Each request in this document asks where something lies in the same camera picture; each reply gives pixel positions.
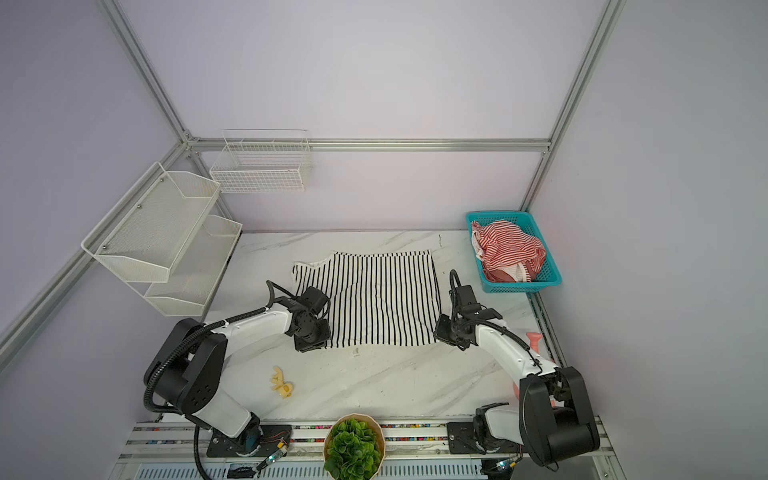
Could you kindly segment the black white striped tank top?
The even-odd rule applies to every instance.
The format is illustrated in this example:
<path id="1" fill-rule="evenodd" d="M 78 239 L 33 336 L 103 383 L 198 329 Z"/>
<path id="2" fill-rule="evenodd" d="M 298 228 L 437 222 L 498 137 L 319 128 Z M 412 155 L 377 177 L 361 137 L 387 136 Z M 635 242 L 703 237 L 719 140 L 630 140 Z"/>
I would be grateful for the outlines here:
<path id="1" fill-rule="evenodd" d="M 329 297 L 329 348 L 420 347 L 436 342 L 442 305 L 428 250 L 335 252 L 319 262 L 296 262 L 292 276 L 299 291 L 315 287 Z"/>

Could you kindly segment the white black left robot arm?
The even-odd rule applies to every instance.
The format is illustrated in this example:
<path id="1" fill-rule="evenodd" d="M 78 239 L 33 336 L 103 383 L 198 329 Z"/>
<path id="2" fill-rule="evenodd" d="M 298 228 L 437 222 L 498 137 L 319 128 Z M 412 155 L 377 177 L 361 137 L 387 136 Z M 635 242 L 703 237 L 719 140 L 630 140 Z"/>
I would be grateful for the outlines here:
<path id="1" fill-rule="evenodd" d="M 331 337 L 325 293 L 308 287 L 296 295 L 271 281 L 266 285 L 269 299 L 263 307 L 213 323 L 178 321 L 143 377 L 147 411 L 177 414 L 194 425 L 193 457 L 203 479 L 210 475 L 197 447 L 202 430 L 235 456 L 263 456 L 256 475 L 287 453 L 292 435 L 290 426 L 264 429 L 254 412 L 226 392 L 221 377 L 228 359 L 273 336 L 292 338 L 300 353 L 325 347 Z"/>

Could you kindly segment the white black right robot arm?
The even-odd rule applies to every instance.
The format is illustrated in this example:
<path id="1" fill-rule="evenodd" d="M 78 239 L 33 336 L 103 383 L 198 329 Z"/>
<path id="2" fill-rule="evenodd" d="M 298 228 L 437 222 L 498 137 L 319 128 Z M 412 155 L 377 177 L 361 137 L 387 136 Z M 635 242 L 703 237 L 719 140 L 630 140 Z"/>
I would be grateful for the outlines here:
<path id="1" fill-rule="evenodd" d="M 449 273 L 449 297 L 451 313 L 439 317 L 435 339 L 461 351 L 485 351 L 517 388 L 516 404 L 481 406 L 467 436 L 455 427 L 449 435 L 479 454 L 515 446 L 546 468 L 598 450 L 600 434 L 581 373 L 545 358 L 513 333 L 497 310 L 476 299 L 455 270 Z"/>

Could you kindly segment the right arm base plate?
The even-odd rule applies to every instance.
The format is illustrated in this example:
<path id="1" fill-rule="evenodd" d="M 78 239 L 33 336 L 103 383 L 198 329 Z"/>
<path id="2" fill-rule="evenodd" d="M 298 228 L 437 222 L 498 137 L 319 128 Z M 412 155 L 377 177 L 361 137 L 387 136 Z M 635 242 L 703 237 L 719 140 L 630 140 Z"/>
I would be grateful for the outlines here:
<path id="1" fill-rule="evenodd" d="M 521 444 L 493 437 L 487 426 L 479 421 L 449 422 L 446 427 L 449 452 L 453 455 L 525 452 Z"/>

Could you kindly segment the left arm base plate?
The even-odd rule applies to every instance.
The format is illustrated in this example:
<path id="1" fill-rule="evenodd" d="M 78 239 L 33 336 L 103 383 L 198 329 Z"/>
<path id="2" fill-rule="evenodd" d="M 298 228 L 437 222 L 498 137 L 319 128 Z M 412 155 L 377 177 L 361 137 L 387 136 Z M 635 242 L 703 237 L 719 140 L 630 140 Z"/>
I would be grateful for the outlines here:
<path id="1" fill-rule="evenodd" d="M 290 424 L 262 424 L 258 438 L 245 433 L 235 439 L 213 429 L 206 450 L 208 458 L 261 457 L 265 458 L 278 450 L 278 444 L 288 444 L 293 433 Z"/>

